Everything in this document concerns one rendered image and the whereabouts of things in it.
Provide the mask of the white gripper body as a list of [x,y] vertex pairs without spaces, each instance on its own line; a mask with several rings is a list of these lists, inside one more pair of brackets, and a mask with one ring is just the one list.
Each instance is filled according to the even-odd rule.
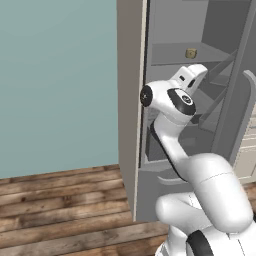
[[189,71],[193,73],[193,79],[189,83],[189,88],[195,88],[197,87],[205,75],[207,74],[208,70],[207,68],[202,64],[193,64],[188,67]]

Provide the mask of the tan cheese block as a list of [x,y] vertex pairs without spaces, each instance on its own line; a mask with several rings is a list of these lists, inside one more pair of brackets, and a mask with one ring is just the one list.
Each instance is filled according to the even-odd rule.
[[197,55],[197,50],[195,48],[188,48],[185,52],[185,57],[189,59],[194,59]]

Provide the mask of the grey fridge door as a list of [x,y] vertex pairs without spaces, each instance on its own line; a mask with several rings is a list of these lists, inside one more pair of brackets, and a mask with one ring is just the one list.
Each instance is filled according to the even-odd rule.
[[250,70],[256,76],[256,0],[250,0],[248,4],[238,49],[217,65],[209,75],[209,81],[214,82],[219,74],[234,62],[228,83],[199,120],[202,129],[215,133],[211,151],[221,155],[228,162],[234,142],[235,107],[244,82],[242,72]]

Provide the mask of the grey open fridge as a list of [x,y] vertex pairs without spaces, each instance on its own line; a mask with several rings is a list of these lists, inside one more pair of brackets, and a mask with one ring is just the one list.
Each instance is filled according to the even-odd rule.
[[[179,142],[189,155],[212,152],[215,133],[199,120],[225,89],[234,62],[214,82],[209,75],[238,49],[249,1],[117,0],[119,165],[134,220],[139,170],[172,168],[151,129],[157,113],[140,103],[142,87],[204,65],[208,72],[193,95],[197,112]],[[188,48],[197,50],[194,59],[185,57]]]

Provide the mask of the grey fridge freezer drawer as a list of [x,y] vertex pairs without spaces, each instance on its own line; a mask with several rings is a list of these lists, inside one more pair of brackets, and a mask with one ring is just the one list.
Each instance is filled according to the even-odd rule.
[[189,183],[166,186],[159,183],[157,176],[167,179],[180,178],[172,168],[151,171],[140,169],[138,172],[136,220],[155,222],[158,220],[155,213],[156,200],[163,195],[191,192]]

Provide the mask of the beige cupboard drawers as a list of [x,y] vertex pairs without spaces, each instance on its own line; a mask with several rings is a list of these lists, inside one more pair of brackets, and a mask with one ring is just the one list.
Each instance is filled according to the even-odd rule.
[[242,184],[256,182],[256,110],[248,122],[236,156],[234,171]]

